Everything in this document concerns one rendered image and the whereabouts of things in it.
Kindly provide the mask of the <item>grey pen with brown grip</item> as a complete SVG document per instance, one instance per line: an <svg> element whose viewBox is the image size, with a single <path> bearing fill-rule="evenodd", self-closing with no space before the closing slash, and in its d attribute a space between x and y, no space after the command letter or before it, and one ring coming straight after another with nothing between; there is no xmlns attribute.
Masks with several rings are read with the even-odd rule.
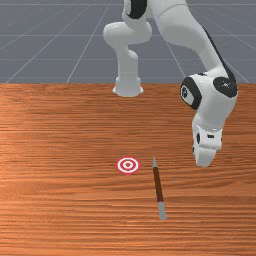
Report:
<svg viewBox="0 0 256 256"><path fill-rule="evenodd" d="M158 169L158 165L157 165L155 156L153 156L153 159L152 159L152 166L153 166L156 197L157 197L157 203L158 203L159 219L166 220L167 216L166 216L164 198L163 198L161 181L160 181L160 173L159 173L159 169Z"/></svg>

